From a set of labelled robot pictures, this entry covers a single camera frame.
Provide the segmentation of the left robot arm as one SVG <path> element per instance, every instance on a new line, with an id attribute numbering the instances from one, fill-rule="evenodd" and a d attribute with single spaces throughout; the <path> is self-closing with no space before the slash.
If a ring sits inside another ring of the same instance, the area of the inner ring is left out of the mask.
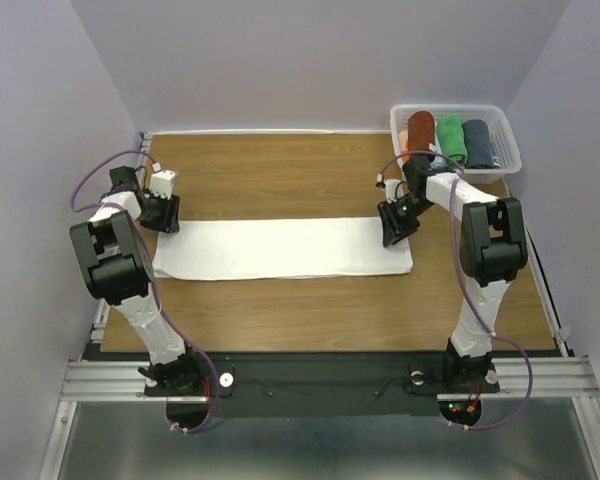
<path id="1" fill-rule="evenodd" d="M 179 231 L 180 197 L 173 193 L 178 173 L 156 167 L 146 188 L 131 167 L 114 168 L 109 176 L 111 189 L 95 213 L 69 229 L 81 275 L 92 297 L 124 316 L 143 341 L 150 364 L 139 373 L 149 385 L 193 393 L 203 371 L 160 305 L 151 256 L 139 230 Z"/>

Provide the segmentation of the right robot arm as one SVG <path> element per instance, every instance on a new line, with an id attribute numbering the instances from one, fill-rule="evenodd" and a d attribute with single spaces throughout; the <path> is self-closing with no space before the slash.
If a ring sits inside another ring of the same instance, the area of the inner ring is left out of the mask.
<path id="1" fill-rule="evenodd" d="M 520 202 L 498 198 L 466 182 L 455 171 L 436 172 L 432 152 L 407 152 L 401 180 L 376 175 L 385 193 L 377 205 L 382 243 L 394 246 L 416 233 L 419 217 L 434 205 L 450 215 L 454 270 L 463 296 L 456 328 L 448 340 L 440 378 L 462 390 L 484 378 L 491 365 L 492 341 L 501 302 L 528 262 Z"/>

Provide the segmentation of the white towel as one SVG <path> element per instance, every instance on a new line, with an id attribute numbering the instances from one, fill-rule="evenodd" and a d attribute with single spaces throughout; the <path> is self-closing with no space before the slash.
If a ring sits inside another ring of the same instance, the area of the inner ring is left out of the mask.
<path id="1" fill-rule="evenodd" d="M 377 217 L 183 221 L 158 236 L 159 278 L 185 281 L 404 275 L 409 243 L 385 248 Z"/>

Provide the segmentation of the dark blue towel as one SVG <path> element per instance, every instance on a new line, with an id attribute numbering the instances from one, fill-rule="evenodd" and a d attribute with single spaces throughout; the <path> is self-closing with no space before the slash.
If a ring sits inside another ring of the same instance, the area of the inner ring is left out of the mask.
<path id="1" fill-rule="evenodd" d="M 482 120 L 473 119 L 464 122 L 462 127 L 467 151 L 466 167 L 468 169 L 493 169 L 494 161 L 488 125 Z"/>

